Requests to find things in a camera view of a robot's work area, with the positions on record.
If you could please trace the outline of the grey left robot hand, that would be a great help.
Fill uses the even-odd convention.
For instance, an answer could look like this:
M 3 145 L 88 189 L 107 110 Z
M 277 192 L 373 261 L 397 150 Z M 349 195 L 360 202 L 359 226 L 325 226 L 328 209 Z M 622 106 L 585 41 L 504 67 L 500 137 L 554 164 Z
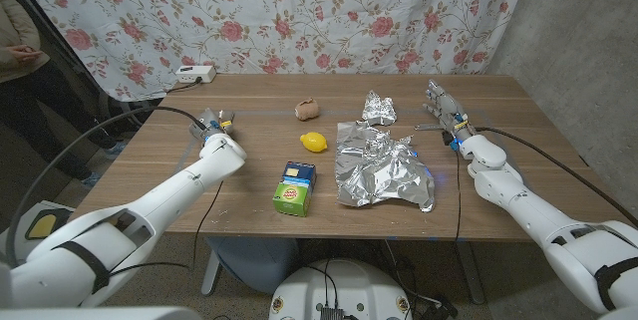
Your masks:
M 199 116 L 198 121 L 205 125 L 204 129 L 201 129 L 198 124 L 192 123 L 189 126 L 190 134 L 197 140 L 206 142 L 208 138 L 216 134 L 228 134 L 233 132 L 233 118 L 234 111 L 215 111 L 211 108 L 206 108 Z

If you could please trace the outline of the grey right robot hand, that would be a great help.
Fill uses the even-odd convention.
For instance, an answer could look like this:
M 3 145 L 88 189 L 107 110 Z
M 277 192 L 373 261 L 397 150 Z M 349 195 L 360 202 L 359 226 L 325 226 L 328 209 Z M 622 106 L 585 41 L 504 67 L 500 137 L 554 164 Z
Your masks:
M 429 80 L 426 96 L 429 102 L 423 107 L 459 144 L 477 134 L 463 106 L 436 81 Z

